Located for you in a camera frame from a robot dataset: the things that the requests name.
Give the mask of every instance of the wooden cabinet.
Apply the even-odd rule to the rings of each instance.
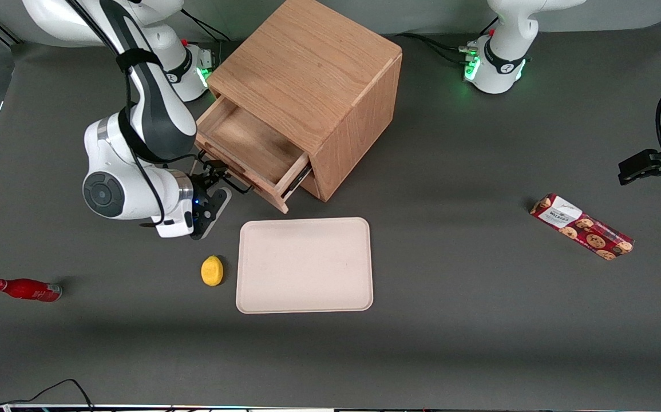
[[[286,0],[208,78],[196,146],[277,209],[327,201],[391,122],[401,49],[314,0]]]

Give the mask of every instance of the green indicator light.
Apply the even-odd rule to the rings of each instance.
[[[465,70],[465,78],[472,81],[472,79],[475,78],[475,73],[477,73],[477,68],[480,66],[480,58],[475,57],[472,62],[468,63],[468,65],[472,68],[467,68]]]
[[[208,83],[205,83],[205,79],[211,75],[211,71],[209,69],[195,68],[195,72],[197,73],[197,76],[199,76],[200,82],[203,83],[203,87],[208,87]]]
[[[516,80],[521,78],[521,72],[524,71],[524,65],[526,65],[526,60],[524,59],[523,62],[521,62],[521,68],[518,69],[518,74],[516,75]]]

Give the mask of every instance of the cookie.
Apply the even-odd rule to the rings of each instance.
[[[615,246],[622,249],[623,253],[628,253],[629,251],[633,250],[633,245],[631,245],[631,243],[628,242],[620,242]]]
[[[587,240],[587,243],[593,248],[602,249],[605,247],[605,240],[603,240],[603,238],[600,236],[590,233],[585,239]]]
[[[552,201],[550,201],[549,198],[545,197],[540,201],[537,201],[537,203],[534,204],[534,207],[531,209],[531,212],[529,213],[533,215],[534,213],[537,213],[541,209],[547,209],[550,206],[552,206]]]
[[[600,256],[600,258],[603,258],[604,260],[613,260],[613,259],[615,259],[615,255],[608,252],[607,250],[598,250],[595,253],[597,253],[597,255]]]
[[[566,237],[570,239],[576,239],[577,238],[577,231],[569,226],[562,227],[560,229],[560,233],[563,233]]]
[[[579,227],[580,229],[585,229],[588,227],[592,227],[594,223],[590,219],[579,219],[579,221],[575,222],[575,225]]]

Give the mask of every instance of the red bottle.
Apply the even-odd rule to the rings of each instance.
[[[63,289],[57,284],[38,282],[33,279],[0,279],[0,290],[17,299],[55,302]]]

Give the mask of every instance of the beige tray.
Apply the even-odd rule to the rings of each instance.
[[[374,302],[370,251],[361,218],[250,221],[241,229],[236,308],[366,310]]]

